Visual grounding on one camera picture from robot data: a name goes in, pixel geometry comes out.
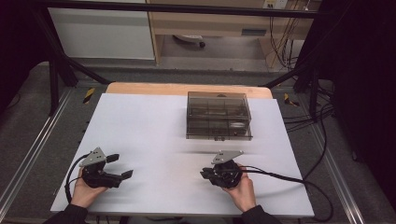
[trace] black pole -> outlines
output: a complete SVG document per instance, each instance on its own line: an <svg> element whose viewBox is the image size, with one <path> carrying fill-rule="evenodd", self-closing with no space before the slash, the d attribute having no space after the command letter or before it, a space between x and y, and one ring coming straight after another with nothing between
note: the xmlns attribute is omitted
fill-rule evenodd
<svg viewBox="0 0 396 224"><path fill-rule="evenodd" d="M260 17L304 18L317 19L328 17L331 14L317 11L280 10L266 8L240 8L240 7L212 7L212 6L189 6L167 4L143 4L143 3L115 3L93 1L69 1L69 0L34 0L41 7L116 10L116 11L147 11L147 12L172 12L172 13L196 13L218 14Z"/></svg>

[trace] transparent plastic box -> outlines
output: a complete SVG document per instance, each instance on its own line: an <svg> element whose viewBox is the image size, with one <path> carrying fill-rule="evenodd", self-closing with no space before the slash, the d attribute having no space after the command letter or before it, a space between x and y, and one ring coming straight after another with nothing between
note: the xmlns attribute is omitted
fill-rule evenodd
<svg viewBox="0 0 396 224"><path fill-rule="evenodd" d="M189 91L187 139L251 140L244 93Z"/></svg>

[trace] metal bracket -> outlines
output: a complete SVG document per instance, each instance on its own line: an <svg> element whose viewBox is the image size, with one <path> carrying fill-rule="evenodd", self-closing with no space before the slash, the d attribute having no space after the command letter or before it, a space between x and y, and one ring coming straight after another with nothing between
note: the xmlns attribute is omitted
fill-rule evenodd
<svg viewBox="0 0 396 224"><path fill-rule="evenodd" d="M222 151L220 150L219 153L216 155L215 159L213 159L212 164L222 164L226 161L230 161L235 157L244 154L244 151Z"/></svg>
<svg viewBox="0 0 396 224"><path fill-rule="evenodd" d="M101 161L106 161L106 156L102 149L97 147L82 163L79 164L79 167L96 164Z"/></svg>

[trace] power cord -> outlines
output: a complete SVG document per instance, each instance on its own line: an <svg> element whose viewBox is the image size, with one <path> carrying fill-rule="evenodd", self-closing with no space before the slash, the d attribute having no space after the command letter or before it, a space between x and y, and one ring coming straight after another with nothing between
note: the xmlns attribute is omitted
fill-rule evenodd
<svg viewBox="0 0 396 224"><path fill-rule="evenodd" d="M78 158L78 159L73 163L72 167L71 167L70 170L69 170L69 173L67 174L66 183L64 184L64 192L66 193L66 198L67 198L67 201L68 201L69 203L72 202L72 195L70 194L70 183L80 178L80 177L78 177L78 178L75 178L75 179L73 179L72 181L70 181L70 176L72 175L73 170L75 169L75 167L76 167L76 165L78 164L78 162L81 161L82 159L87 158L88 155L90 155L90 153L85 154L85 155L83 155L82 157Z"/></svg>
<svg viewBox="0 0 396 224"><path fill-rule="evenodd" d="M274 173L269 173L266 172L260 168L254 167L254 166L241 166L241 167L245 167L245 168L252 168L255 170L223 170L222 172L236 172L236 173L253 173L253 174L260 174L260 175L269 175L271 177L277 178L277 179L281 179L281 180L286 180L286 181L290 181L290 182L296 182L296 183L300 183L300 184L304 184L306 188L308 188L308 186L313 187L314 189L316 189L317 191L319 191L328 201L329 206L330 206L330 214L326 217L326 218L317 218L317 217L312 217L315 221L317 222L327 222L329 220L332 219L332 216L334 214L334 207L332 205L332 201L330 200L329 196L320 188L318 187L316 184L304 180L304 179L297 179L294 177L289 177L289 176L284 176L284 175L278 175L278 174L274 174Z"/></svg>

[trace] yellow tape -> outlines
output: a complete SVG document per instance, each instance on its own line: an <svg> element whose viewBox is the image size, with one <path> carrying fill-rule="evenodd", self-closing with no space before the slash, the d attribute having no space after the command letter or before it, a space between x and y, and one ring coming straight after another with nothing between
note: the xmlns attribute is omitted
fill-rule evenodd
<svg viewBox="0 0 396 224"><path fill-rule="evenodd" d="M95 91L95 88L90 88L90 89L87 91L87 94L85 94L84 100L82 101L83 104L86 105L87 103L90 102L91 97L92 97L94 91Z"/></svg>

